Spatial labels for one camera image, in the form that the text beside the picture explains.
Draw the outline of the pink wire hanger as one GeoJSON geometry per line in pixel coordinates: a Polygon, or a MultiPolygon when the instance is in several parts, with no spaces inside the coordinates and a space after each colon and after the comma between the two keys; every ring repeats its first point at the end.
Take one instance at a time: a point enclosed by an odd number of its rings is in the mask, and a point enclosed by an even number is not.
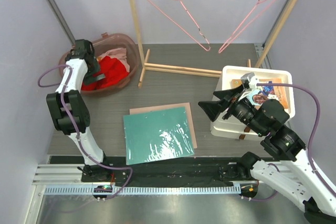
{"type": "Polygon", "coordinates": [[[176,26],[192,42],[203,50],[210,51],[211,44],[203,34],[195,16],[186,7],[183,0],[146,0],[161,13],[170,23],[176,26]]]}
{"type": "Polygon", "coordinates": [[[231,45],[255,20],[257,20],[264,12],[266,12],[271,5],[277,0],[257,0],[256,4],[240,22],[228,39],[221,45],[218,53],[223,53],[229,45],[231,45]]]}

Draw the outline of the red t shirt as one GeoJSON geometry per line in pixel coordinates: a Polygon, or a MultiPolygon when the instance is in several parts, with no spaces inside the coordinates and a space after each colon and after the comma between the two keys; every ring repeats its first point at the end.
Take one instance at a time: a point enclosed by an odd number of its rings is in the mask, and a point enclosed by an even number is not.
{"type": "Polygon", "coordinates": [[[101,70],[98,74],[104,74],[105,78],[89,85],[82,84],[82,91],[100,90],[113,86],[118,84],[123,78],[127,77],[130,72],[129,64],[118,58],[105,56],[99,61],[99,65],[101,70]]]}

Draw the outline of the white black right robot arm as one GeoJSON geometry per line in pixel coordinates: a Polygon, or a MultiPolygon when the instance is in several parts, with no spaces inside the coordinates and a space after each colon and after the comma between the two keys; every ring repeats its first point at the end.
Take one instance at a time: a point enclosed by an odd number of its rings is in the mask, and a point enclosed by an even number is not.
{"type": "Polygon", "coordinates": [[[256,109],[247,98],[247,86],[215,91],[216,101],[198,105],[214,122],[220,114],[226,120],[234,116],[263,137],[264,150],[297,178],[294,182],[252,152],[244,154],[235,170],[242,179],[261,180],[288,198],[304,213],[309,223],[335,223],[335,185],[315,164],[310,148],[285,123],[289,114],[276,99],[267,99],[256,109]]]}

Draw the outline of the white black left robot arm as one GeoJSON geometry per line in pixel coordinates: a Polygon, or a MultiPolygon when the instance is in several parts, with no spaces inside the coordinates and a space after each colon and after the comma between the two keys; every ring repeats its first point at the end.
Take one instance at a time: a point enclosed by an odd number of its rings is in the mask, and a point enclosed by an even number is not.
{"type": "Polygon", "coordinates": [[[73,140],[84,157],[84,164],[87,167],[96,165],[94,176],[105,182],[111,177],[112,169],[92,135],[90,113],[81,95],[83,84],[93,84],[105,78],[100,72],[92,42],[76,40],[65,57],[65,63],[55,67],[58,68],[63,69],[62,80],[55,84],[56,91],[46,96],[54,127],[73,140]]]}

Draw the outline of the pink t shirt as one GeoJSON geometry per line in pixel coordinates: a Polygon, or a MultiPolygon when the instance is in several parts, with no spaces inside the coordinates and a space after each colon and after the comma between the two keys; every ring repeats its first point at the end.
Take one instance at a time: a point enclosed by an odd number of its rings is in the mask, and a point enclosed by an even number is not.
{"type": "Polygon", "coordinates": [[[130,65],[127,62],[127,49],[126,48],[115,48],[106,51],[97,57],[98,62],[100,62],[104,57],[110,57],[111,59],[118,59],[124,66],[127,72],[130,72],[130,65]]]}

